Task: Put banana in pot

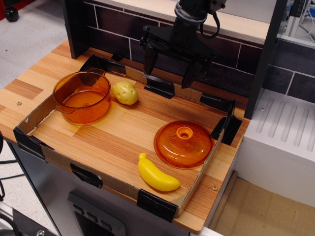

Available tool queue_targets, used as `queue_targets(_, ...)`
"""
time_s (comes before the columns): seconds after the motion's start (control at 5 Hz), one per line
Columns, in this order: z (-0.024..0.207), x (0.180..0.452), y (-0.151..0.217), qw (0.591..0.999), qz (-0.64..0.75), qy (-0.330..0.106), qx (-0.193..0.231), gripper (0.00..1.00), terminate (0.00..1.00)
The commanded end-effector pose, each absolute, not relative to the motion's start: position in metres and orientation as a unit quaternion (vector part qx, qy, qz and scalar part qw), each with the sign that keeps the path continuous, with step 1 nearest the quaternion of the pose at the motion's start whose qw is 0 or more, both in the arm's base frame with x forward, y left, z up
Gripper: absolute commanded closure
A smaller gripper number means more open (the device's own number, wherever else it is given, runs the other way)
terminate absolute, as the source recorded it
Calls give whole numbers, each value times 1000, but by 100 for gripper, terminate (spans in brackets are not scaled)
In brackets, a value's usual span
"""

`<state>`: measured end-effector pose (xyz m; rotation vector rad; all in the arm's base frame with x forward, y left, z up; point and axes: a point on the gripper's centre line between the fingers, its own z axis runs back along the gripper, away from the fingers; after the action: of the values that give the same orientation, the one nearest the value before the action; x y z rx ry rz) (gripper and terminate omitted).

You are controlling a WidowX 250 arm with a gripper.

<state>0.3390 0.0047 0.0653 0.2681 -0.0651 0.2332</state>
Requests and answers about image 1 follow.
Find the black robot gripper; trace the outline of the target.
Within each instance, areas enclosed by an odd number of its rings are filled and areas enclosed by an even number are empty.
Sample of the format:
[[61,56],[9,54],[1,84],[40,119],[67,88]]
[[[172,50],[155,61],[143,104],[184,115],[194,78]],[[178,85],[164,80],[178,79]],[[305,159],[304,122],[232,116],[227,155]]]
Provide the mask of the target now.
[[191,63],[182,79],[181,88],[187,89],[218,54],[205,45],[197,35],[197,27],[175,20],[174,25],[158,27],[145,25],[140,45],[144,49],[144,71],[150,75],[159,55]]

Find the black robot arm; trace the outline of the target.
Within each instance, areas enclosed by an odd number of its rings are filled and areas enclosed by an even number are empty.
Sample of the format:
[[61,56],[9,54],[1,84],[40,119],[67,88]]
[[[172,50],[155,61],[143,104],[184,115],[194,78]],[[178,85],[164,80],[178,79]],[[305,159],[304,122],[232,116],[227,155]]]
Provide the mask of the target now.
[[158,55],[162,54],[185,61],[188,67],[182,79],[182,88],[189,88],[194,80],[207,72],[217,53],[206,46],[197,36],[204,33],[204,23],[212,15],[217,28],[220,21],[217,10],[225,8],[224,0],[181,0],[176,3],[176,19],[171,27],[145,25],[140,45],[145,51],[144,71],[150,75]]

